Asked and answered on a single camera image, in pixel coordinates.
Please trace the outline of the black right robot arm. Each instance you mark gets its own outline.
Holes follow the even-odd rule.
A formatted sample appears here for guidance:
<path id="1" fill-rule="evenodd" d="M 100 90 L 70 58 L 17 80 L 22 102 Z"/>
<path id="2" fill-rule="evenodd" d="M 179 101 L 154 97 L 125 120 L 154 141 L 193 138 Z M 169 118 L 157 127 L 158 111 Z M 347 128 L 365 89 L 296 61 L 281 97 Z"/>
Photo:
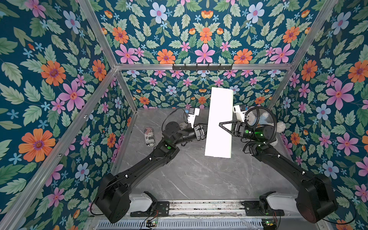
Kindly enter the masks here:
<path id="1" fill-rule="evenodd" d="M 226 128 L 227 124 L 232 126 L 231 129 Z M 327 176 L 302 169 L 271 145 L 276 139 L 276 126 L 251 126 L 246 122 L 230 121 L 220 122 L 219 127 L 233 137 L 248 139 L 243 151 L 249 151 L 258 161 L 269 165 L 297 189 L 298 195 L 290 205 L 308 222 L 316 223 L 338 209 L 332 183 Z"/>

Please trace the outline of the light green rectangular paper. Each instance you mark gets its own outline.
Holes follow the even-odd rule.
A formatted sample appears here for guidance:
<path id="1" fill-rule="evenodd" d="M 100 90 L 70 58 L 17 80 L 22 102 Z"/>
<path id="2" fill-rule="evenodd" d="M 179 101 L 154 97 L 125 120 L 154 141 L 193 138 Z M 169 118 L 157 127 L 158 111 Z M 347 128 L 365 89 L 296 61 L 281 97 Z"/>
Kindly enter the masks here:
<path id="1" fill-rule="evenodd" d="M 230 159 L 232 156 L 232 135 L 226 129 L 231 129 L 229 122 L 233 119 L 233 91 L 213 87 L 211 89 L 205 156 Z"/>

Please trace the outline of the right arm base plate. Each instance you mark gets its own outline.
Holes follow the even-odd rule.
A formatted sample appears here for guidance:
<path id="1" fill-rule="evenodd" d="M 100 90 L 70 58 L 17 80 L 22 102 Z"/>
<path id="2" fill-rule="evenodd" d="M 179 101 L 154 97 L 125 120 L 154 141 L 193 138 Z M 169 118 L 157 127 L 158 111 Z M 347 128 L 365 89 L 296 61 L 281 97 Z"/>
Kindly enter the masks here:
<path id="1" fill-rule="evenodd" d="M 256 216 L 284 216 L 285 213 L 280 209 L 272 209 L 268 204 L 263 201 L 254 200 L 254 201 L 242 201 L 241 204 L 244 206 L 245 213 L 247 216 L 256 217 Z"/>

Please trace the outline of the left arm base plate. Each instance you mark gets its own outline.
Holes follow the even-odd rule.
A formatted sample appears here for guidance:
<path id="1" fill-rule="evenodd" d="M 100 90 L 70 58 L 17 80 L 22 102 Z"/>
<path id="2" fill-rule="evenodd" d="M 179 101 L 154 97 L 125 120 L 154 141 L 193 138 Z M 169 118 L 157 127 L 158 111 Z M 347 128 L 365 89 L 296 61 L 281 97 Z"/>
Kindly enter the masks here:
<path id="1" fill-rule="evenodd" d="M 151 217 L 156 215 L 158 211 L 157 217 L 167 217 L 169 216 L 170 210 L 170 202 L 169 201 L 158 201 L 153 202 L 147 211 L 136 211 L 130 213 L 130 217 L 148 217 L 151 214 Z"/>

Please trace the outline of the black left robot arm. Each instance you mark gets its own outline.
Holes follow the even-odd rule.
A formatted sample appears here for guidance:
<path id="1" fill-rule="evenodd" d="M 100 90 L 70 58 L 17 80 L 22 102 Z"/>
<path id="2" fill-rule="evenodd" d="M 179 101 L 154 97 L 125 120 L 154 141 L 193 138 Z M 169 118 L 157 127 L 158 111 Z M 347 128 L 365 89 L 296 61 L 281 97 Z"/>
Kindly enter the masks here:
<path id="1" fill-rule="evenodd" d="M 102 178 L 93 204 L 111 223 L 118 222 L 130 208 L 132 190 L 152 172 L 173 160 L 180 151 L 180 144 L 205 140 L 207 129 L 207 124 L 202 123 L 185 129 L 176 122 L 168 123 L 161 141 L 148 156 L 123 172 L 108 173 Z"/>

